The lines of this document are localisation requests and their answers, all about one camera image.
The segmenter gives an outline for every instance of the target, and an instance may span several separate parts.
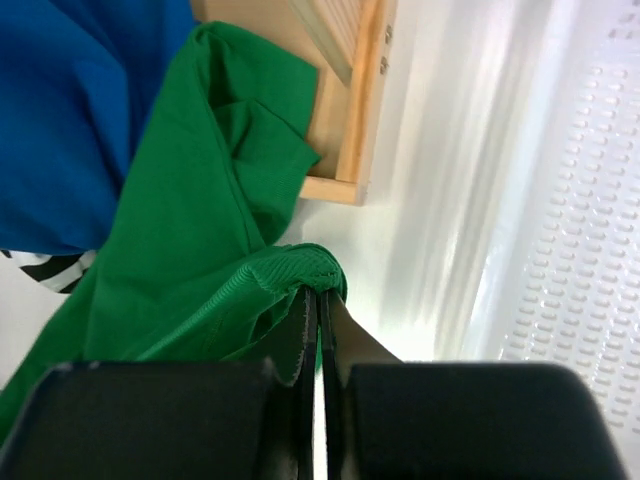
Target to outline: perforated white panel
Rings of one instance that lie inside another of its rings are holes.
[[[519,240],[526,260],[500,358],[578,372],[632,459],[640,448],[640,0],[616,8],[577,63],[569,106],[558,107],[566,134],[541,159],[534,188],[551,190],[525,219],[533,234]]]

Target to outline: metal screw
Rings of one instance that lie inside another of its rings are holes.
[[[387,57],[382,57],[382,60],[380,60],[380,74],[384,75],[387,73],[387,70],[389,70],[389,61]]]
[[[384,43],[389,45],[391,43],[392,38],[393,38],[393,27],[391,25],[387,25],[387,29],[384,32]]]

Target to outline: white surface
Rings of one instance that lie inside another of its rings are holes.
[[[551,6],[401,0],[366,206],[304,202],[285,237],[336,255],[354,318],[405,360],[462,341]]]
[[[640,478],[640,1],[574,13],[549,74],[560,82],[540,99],[548,129],[512,160],[459,354],[572,368]]]
[[[65,297],[38,285],[0,255],[0,389]]]

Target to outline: wooden frame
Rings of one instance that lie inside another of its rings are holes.
[[[301,196],[360,204],[369,181],[396,0],[192,0],[319,71],[307,141],[322,156]]]

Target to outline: blue fabric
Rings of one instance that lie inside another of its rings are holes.
[[[65,255],[109,234],[188,0],[0,4],[0,248]]]

